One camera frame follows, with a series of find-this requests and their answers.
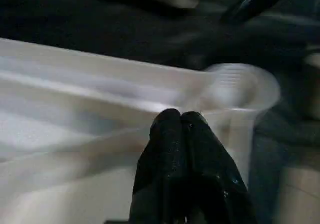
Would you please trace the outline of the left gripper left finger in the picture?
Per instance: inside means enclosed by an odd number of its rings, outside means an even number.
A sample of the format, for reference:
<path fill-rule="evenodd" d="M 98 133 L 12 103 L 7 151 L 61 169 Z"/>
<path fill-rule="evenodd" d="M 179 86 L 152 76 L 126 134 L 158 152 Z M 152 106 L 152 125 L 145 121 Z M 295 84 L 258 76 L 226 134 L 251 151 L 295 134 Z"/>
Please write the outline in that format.
<path fill-rule="evenodd" d="M 181 114 L 162 111 L 150 128 L 134 180 L 131 223 L 178 223 L 185 218 L 183 201 L 188 164 Z"/>

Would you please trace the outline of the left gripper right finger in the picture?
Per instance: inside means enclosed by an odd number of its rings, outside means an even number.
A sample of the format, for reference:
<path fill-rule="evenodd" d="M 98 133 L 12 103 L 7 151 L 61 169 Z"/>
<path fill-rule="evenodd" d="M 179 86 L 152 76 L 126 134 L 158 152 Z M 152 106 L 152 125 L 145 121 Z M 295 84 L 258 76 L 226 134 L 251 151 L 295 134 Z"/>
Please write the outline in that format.
<path fill-rule="evenodd" d="M 190 163 L 188 223 L 256 223 L 238 167 L 204 117 L 185 112 L 181 122 Z"/>

